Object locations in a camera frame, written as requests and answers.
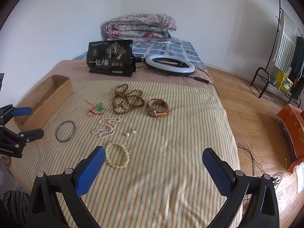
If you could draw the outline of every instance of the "cardboard box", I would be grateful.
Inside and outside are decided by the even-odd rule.
[[[41,128],[51,115],[74,93],[70,79],[52,75],[36,86],[18,105],[31,107],[32,114],[14,117],[21,131]]]

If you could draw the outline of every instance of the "blue bangle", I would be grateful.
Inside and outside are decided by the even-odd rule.
[[[69,138],[67,138],[67,139],[65,139],[65,140],[60,140],[60,139],[58,138],[57,133],[59,132],[61,126],[64,125],[64,124],[66,124],[66,123],[68,123],[68,122],[70,122],[71,124],[73,124],[73,126],[74,126],[74,131],[73,131],[72,135],[71,135]],[[74,136],[75,132],[76,132],[76,125],[75,125],[75,123],[74,123],[73,121],[70,121],[70,120],[69,120],[69,121],[64,121],[64,122],[62,122],[62,123],[56,128],[55,137],[56,137],[56,140],[57,140],[57,141],[60,141],[60,142],[68,142],[70,139],[72,139],[72,137]]]

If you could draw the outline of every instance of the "white ring light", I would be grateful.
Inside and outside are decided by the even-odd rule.
[[[164,61],[166,59],[172,59],[176,60],[182,63],[185,63],[188,68],[179,68],[179,67],[173,67],[173,66],[168,66],[164,65],[161,63],[155,62],[155,60],[159,61]],[[186,75],[191,75],[195,71],[195,67],[191,62],[186,61],[185,59],[172,56],[172,55],[150,55],[146,58],[146,63],[154,70],[166,73],[166,74],[174,74],[174,75],[181,75],[181,76],[186,76]]]

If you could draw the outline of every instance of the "floral quilt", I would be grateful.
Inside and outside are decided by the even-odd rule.
[[[107,36],[139,42],[166,42],[176,31],[175,20],[165,14],[139,13],[118,16],[104,26]]]

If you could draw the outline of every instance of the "black food package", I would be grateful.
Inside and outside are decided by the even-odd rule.
[[[136,71],[132,40],[90,42],[87,65],[91,73],[131,77]]]

